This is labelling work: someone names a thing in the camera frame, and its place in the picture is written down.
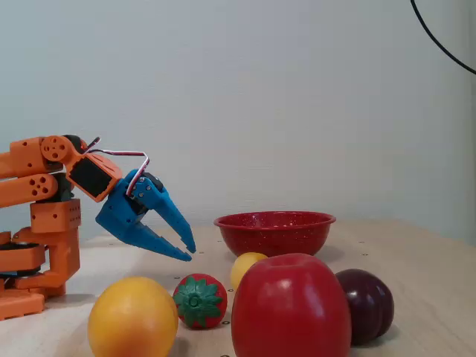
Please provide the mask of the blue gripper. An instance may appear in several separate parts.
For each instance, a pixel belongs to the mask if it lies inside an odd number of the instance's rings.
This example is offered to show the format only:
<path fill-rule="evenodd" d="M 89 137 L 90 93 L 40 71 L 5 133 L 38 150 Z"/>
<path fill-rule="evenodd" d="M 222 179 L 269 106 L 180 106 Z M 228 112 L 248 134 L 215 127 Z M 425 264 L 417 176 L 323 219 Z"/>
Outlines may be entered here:
<path fill-rule="evenodd" d="M 154 175 L 141 174 L 133 190 L 126 194 L 137 170 L 122 178 L 109 194 L 96 222 L 120 241 L 138 248 L 189 262 L 192 257 L 157 235 L 141 220 L 149 210 L 154 210 L 181 238 L 190 253 L 196 252 L 192 229 L 175 206 L 170 195 Z"/>

